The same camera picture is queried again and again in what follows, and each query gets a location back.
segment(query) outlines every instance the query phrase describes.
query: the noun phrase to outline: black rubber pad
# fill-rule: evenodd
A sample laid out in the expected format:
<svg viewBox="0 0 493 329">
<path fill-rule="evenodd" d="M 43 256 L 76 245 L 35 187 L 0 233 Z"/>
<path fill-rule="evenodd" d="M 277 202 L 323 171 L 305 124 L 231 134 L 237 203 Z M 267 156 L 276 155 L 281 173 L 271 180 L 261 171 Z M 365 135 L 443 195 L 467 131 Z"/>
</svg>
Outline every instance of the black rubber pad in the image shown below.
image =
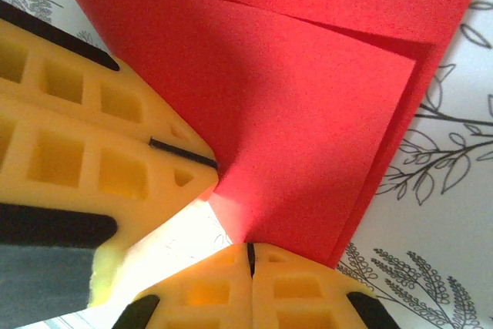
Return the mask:
<svg viewBox="0 0 493 329">
<path fill-rule="evenodd" d="M 400 329 L 379 300 L 361 292 L 351 292 L 347 298 L 368 329 Z"/>
<path fill-rule="evenodd" d="M 87 308 L 94 252 L 0 245 L 0 328 Z"/>
<path fill-rule="evenodd" d="M 118 63 L 108 53 L 4 1 L 0 1 L 0 18 L 107 69 L 120 70 Z"/>
<path fill-rule="evenodd" d="M 97 248 L 117 230 L 109 216 L 0 203 L 0 244 Z"/>
<path fill-rule="evenodd" d="M 87 308 L 96 248 L 112 217 L 0 203 L 0 328 Z"/>
<path fill-rule="evenodd" d="M 146 329 L 158 303 L 159 297 L 154 294 L 132 302 L 122 312 L 112 329 Z"/>
</svg>

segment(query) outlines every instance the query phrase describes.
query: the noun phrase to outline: leaf illustration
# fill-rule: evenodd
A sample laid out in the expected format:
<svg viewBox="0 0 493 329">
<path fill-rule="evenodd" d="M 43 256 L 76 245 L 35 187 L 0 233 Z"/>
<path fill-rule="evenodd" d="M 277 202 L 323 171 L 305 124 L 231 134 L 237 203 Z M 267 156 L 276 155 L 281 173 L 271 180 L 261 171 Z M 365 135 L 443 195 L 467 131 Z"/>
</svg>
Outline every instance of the leaf illustration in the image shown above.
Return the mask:
<svg viewBox="0 0 493 329">
<path fill-rule="evenodd" d="M 94 45 L 94 41 L 92 40 L 92 35 L 86 30 L 77 32 L 75 36 L 77 36 L 79 39 L 87 42 L 90 45 Z"/>
<path fill-rule="evenodd" d="M 441 97 L 443 96 L 443 89 L 441 88 L 441 84 L 437 80 L 437 83 L 431 85 L 426 91 L 425 98 L 428 104 L 435 110 L 438 111 L 441 107 Z"/>
<path fill-rule="evenodd" d="M 408 132 L 410 135 L 402 141 L 403 144 L 420 149 L 421 152 L 429 152 L 438 149 L 437 143 L 421 131 L 409 129 Z"/>
<path fill-rule="evenodd" d="M 401 146 L 399 146 L 399 149 L 406 153 L 419 153 L 418 148 L 416 148 L 415 146 L 410 146 L 408 144 L 401 144 Z"/>
<path fill-rule="evenodd" d="M 343 262 L 340 262 L 337 264 L 337 270 L 340 271 L 342 274 L 346 275 L 347 277 L 352 277 L 353 279 L 359 281 L 360 283 L 366 285 L 370 290 L 374 290 L 373 286 L 369 284 L 365 279 L 363 279 L 360 274 L 356 273 L 356 271 L 350 269 L 346 264 Z"/>
<path fill-rule="evenodd" d="M 416 200 L 420 206 L 430 197 L 434 189 L 434 179 L 429 173 L 423 173 L 419 176 L 418 181 L 414 185 Z"/>
<path fill-rule="evenodd" d="M 389 279 L 385 279 L 386 285 L 400 298 L 402 301 L 417 315 L 424 318 L 425 320 L 435 324 L 435 326 L 440 327 L 447 323 L 447 319 L 444 315 L 431 307 L 428 307 L 425 302 L 421 302 L 416 297 L 409 294 L 402 287 L 398 286 L 396 283 Z"/>
<path fill-rule="evenodd" d="M 413 155 L 411 157 L 406 158 L 406 160 L 404 161 L 404 165 L 408 165 L 410 163 L 413 163 L 414 161 L 416 161 L 417 158 L 418 158 L 418 156 L 416 156 L 416 155 Z"/>
<path fill-rule="evenodd" d="M 447 293 L 445 283 L 441 279 L 441 276 L 435 269 L 431 268 L 431 265 L 426 260 L 418 256 L 415 252 L 407 252 L 407 255 L 418 266 L 418 269 L 422 273 L 423 280 L 426 286 L 426 292 L 430 295 L 431 299 L 439 304 L 449 304 L 450 295 Z"/>
<path fill-rule="evenodd" d="M 493 117 L 493 94 L 488 94 L 488 111 L 490 116 Z"/>
<path fill-rule="evenodd" d="M 383 261 L 387 262 L 388 265 L 375 258 L 372 258 L 371 262 L 376 264 L 381 270 L 383 270 L 383 272 L 391 275 L 391 277 L 398 277 L 402 280 L 407 280 L 411 284 L 403 285 L 409 285 L 411 289 L 414 288 L 414 283 L 416 283 L 418 278 L 421 277 L 421 274 L 418 273 L 416 269 L 411 267 L 409 264 L 406 264 L 403 260 L 399 260 L 397 257 L 392 256 L 381 248 L 374 248 L 373 251 Z"/>
<path fill-rule="evenodd" d="M 397 200 L 401 200 L 403 196 L 406 195 L 407 192 L 407 182 L 402 183 L 401 188 L 399 189 L 399 193 L 397 193 Z"/>
<path fill-rule="evenodd" d="M 486 38 L 481 35 L 478 31 L 474 30 L 470 25 L 462 23 L 459 26 L 462 35 L 465 36 L 467 40 L 476 44 L 477 46 L 481 46 L 482 48 L 491 49 L 491 44 Z"/>
<path fill-rule="evenodd" d="M 214 240 L 214 250 L 220 250 L 223 247 L 224 235 L 219 234 Z"/>
<path fill-rule="evenodd" d="M 481 135 L 483 133 L 480 128 L 470 123 L 465 123 L 464 126 L 472 135 Z"/>
<path fill-rule="evenodd" d="M 399 184 L 381 184 L 375 194 L 385 194 L 391 192 L 392 190 L 397 189 L 398 186 Z"/>
<path fill-rule="evenodd" d="M 453 277 L 448 277 L 447 280 L 454 295 L 454 316 L 452 319 L 454 328 L 463 328 L 466 325 L 478 327 L 478 315 L 469 293 Z"/>
<path fill-rule="evenodd" d="M 450 140 L 452 142 L 454 142 L 458 146 L 461 146 L 462 148 L 465 147 L 465 139 L 461 134 L 450 133 L 450 134 L 448 134 L 448 137 L 450 138 Z"/>
<path fill-rule="evenodd" d="M 399 175 L 404 175 L 404 173 L 400 171 L 397 167 L 389 166 L 384 177 L 399 176 Z"/>
<path fill-rule="evenodd" d="M 469 9 L 476 11 L 491 11 L 493 9 L 493 3 L 490 2 L 472 2 L 469 5 Z"/>
<path fill-rule="evenodd" d="M 453 158 L 445 158 L 442 161 L 438 161 L 436 165 L 434 165 L 435 169 L 443 169 L 444 167 L 450 166 L 454 162 Z"/>
<path fill-rule="evenodd" d="M 482 156 L 479 156 L 476 160 L 477 161 L 488 161 L 490 159 L 493 159 L 493 151 L 485 153 Z"/>
<path fill-rule="evenodd" d="M 430 162 L 430 159 L 431 159 L 431 153 L 422 153 L 416 156 L 416 164 L 424 165 L 425 163 Z"/>
<path fill-rule="evenodd" d="M 440 65 L 438 66 L 437 71 L 434 73 L 434 77 L 438 82 L 443 82 L 447 78 L 447 76 L 450 75 L 452 71 L 454 71 L 455 67 L 455 63 Z"/>
<path fill-rule="evenodd" d="M 414 289 L 416 287 L 417 281 L 410 275 L 406 274 L 404 271 L 390 267 L 384 264 L 382 261 L 377 260 L 376 258 L 372 258 L 371 262 L 373 262 L 380 270 L 385 272 L 389 277 L 395 279 L 403 287 L 407 287 L 409 289 Z"/>
<path fill-rule="evenodd" d="M 463 154 L 455 159 L 452 166 L 448 170 L 447 175 L 445 176 L 441 194 L 459 184 L 469 173 L 470 168 L 471 160 L 467 154 Z"/>
<path fill-rule="evenodd" d="M 358 273 L 365 280 L 377 279 L 378 275 L 373 272 L 373 268 L 368 265 L 368 262 L 363 256 L 360 256 L 354 243 L 349 243 L 346 247 L 346 255 L 349 260 L 349 264 L 358 271 Z"/>
</svg>

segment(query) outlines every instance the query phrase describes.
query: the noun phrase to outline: square hole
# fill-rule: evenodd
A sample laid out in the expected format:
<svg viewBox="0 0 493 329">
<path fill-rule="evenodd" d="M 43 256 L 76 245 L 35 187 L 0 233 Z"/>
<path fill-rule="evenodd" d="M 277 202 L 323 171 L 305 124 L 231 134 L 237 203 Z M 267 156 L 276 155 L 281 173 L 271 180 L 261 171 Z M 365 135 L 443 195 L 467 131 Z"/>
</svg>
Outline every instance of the square hole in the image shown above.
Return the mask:
<svg viewBox="0 0 493 329">
<path fill-rule="evenodd" d="M 3 162 L 7 156 L 7 149 L 12 140 L 14 128 L 15 123 L 13 121 L 0 117 L 0 171 L 2 171 Z"/>
<path fill-rule="evenodd" d="M 55 62 L 45 64 L 45 75 L 39 88 L 50 96 L 82 103 L 83 76 L 81 73 Z"/>
<path fill-rule="evenodd" d="M 111 149 L 101 153 L 99 190 L 134 200 L 144 200 L 148 195 L 145 164 Z"/>
<path fill-rule="evenodd" d="M 0 77 L 21 82 L 28 53 L 18 45 L 0 40 Z"/>
<path fill-rule="evenodd" d="M 170 321 L 166 329 L 219 329 L 219 319 L 203 319 L 190 321 Z"/>
<path fill-rule="evenodd" d="M 274 298 L 316 297 L 322 297 L 322 292 L 315 277 L 284 276 L 274 281 Z"/>
<path fill-rule="evenodd" d="M 186 296 L 186 305 L 206 306 L 227 304 L 230 300 L 230 284 L 225 280 L 196 280 Z"/>
<path fill-rule="evenodd" d="M 77 187 L 84 143 L 57 133 L 41 132 L 29 165 L 28 178 Z"/>
<path fill-rule="evenodd" d="M 340 329 L 326 311 L 279 311 L 277 320 L 279 329 Z"/>
<path fill-rule="evenodd" d="M 108 84 L 101 85 L 101 110 L 134 123 L 142 122 L 142 104 L 131 92 Z"/>
</svg>

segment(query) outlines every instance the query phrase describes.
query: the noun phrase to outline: red envelope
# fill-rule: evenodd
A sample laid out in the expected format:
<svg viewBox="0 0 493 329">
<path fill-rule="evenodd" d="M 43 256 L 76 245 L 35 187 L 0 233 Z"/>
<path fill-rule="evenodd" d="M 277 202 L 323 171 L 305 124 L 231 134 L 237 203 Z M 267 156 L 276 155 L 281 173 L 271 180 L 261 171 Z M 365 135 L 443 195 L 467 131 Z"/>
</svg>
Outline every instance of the red envelope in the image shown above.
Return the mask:
<svg viewBox="0 0 493 329">
<path fill-rule="evenodd" d="M 78 2 L 213 148 L 232 240 L 333 267 L 469 0 Z"/>
</svg>

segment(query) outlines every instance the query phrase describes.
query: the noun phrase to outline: black slot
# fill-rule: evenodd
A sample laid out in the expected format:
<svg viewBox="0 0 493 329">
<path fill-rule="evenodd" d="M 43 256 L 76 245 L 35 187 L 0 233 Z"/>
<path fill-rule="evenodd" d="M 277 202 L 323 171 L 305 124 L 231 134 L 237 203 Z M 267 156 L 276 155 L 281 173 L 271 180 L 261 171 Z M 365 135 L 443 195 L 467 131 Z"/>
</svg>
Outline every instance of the black slot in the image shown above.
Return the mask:
<svg viewBox="0 0 493 329">
<path fill-rule="evenodd" d="M 248 253 L 248 264 L 250 265 L 250 276 L 255 274 L 255 246 L 253 243 L 246 244 L 246 251 Z"/>
<path fill-rule="evenodd" d="M 120 67 L 111 56 L 103 50 L 68 34 L 39 18 L 34 17 L 7 2 L 0 1 L 0 18 L 13 25 L 31 32 L 53 44 L 68 49 L 81 57 L 87 58 L 107 69 L 119 71 Z"/>
<path fill-rule="evenodd" d="M 178 148 L 177 146 L 172 146 L 170 144 L 160 142 L 159 140 L 156 140 L 154 138 L 151 138 L 149 140 L 149 146 L 151 148 L 164 150 L 165 152 L 172 153 L 176 156 L 189 159 L 193 162 L 201 163 L 217 170 L 217 162 L 215 160 L 201 156 L 200 154 L 196 154 L 194 152 Z"/>
<path fill-rule="evenodd" d="M 122 312 L 112 329 L 146 329 L 158 303 L 159 297 L 154 294 L 132 302 Z"/>
</svg>

